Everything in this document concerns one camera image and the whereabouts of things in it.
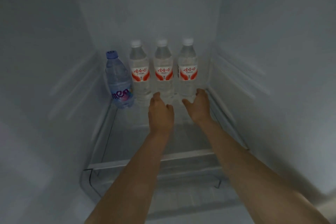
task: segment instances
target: person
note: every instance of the person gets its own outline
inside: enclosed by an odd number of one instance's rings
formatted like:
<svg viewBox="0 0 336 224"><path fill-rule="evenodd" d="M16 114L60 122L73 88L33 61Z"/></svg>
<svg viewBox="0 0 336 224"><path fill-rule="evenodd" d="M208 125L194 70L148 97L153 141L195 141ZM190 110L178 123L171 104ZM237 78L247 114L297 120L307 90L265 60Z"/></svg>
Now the person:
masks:
<svg viewBox="0 0 336 224"><path fill-rule="evenodd" d="M183 99L189 116L207 136L224 173L254 223L329 223L285 180L245 150L210 116L207 93L197 89L193 103ZM160 160L174 126L174 110L160 93L150 100L149 135L107 190L85 224L144 223L151 204Z"/></svg>

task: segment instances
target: blue tinted water bottle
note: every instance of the blue tinted water bottle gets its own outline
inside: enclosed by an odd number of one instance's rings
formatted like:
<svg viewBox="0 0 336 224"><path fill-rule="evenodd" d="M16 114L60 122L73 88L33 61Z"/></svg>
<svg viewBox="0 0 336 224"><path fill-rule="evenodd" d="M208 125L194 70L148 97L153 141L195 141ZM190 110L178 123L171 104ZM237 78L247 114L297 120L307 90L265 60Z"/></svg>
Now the blue tinted water bottle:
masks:
<svg viewBox="0 0 336 224"><path fill-rule="evenodd" d="M118 59L116 51L106 52L106 76L113 103L120 109L131 107L134 103L131 78L124 64Z"/></svg>

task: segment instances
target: plastic bottle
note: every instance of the plastic bottle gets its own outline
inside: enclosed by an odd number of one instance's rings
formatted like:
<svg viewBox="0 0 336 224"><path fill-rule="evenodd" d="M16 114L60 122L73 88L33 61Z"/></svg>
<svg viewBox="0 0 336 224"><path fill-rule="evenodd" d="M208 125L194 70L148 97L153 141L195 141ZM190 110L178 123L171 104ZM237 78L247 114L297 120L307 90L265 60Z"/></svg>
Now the plastic bottle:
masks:
<svg viewBox="0 0 336 224"><path fill-rule="evenodd" d="M157 90L165 103L171 103L174 95L173 87L173 56L168 48L167 39L157 41L154 55L154 69Z"/></svg>
<svg viewBox="0 0 336 224"><path fill-rule="evenodd" d="M196 94L198 59L193 43L193 38L183 39L183 47L178 57L179 93L185 98L192 98Z"/></svg>
<svg viewBox="0 0 336 224"><path fill-rule="evenodd" d="M124 109L134 103L131 79L124 64L118 59L116 51L106 52L106 76L108 87L116 107Z"/></svg>
<svg viewBox="0 0 336 224"><path fill-rule="evenodd" d="M132 50L129 55L129 65L132 71L134 93L139 104L147 105L152 97L149 85L150 74L148 57L142 49L140 40L133 40L131 46Z"/></svg>

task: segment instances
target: forearm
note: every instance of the forearm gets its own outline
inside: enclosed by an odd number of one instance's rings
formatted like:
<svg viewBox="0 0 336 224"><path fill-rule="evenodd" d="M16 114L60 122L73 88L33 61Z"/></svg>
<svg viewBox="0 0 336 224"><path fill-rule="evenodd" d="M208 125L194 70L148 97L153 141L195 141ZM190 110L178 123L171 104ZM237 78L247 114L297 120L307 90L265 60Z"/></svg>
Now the forearm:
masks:
<svg viewBox="0 0 336 224"><path fill-rule="evenodd" d="M199 124L255 223L329 223L300 193L233 140L219 124Z"/></svg>
<svg viewBox="0 0 336 224"><path fill-rule="evenodd" d="M150 133L86 224L144 223L169 133Z"/></svg>

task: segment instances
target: bottle with red and white label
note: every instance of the bottle with red and white label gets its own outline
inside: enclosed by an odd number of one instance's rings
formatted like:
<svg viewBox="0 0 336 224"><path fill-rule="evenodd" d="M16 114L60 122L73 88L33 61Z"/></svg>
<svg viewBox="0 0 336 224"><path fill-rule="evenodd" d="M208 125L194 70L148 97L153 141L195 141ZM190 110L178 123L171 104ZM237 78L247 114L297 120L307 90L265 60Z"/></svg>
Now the bottle with red and white label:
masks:
<svg viewBox="0 0 336 224"><path fill-rule="evenodd" d="M149 85L149 60L142 49L140 40L133 40L131 46L132 50L129 55L129 65L132 72L134 93L137 102L146 105L149 104L149 100L152 97Z"/></svg>
<svg viewBox="0 0 336 224"><path fill-rule="evenodd" d="M157 41L154 54L156 88L164 102L170 103L174 95L173 87L173 56L168 48L167 39Z"/></svg>
<svg viewBox="0 0 336 224"><path fill-rule="evenodd" d="M183 47L178 57L179 93L182 97L193 97L196 94L198 59L193 43L193 38L183 39Z"/></svg>

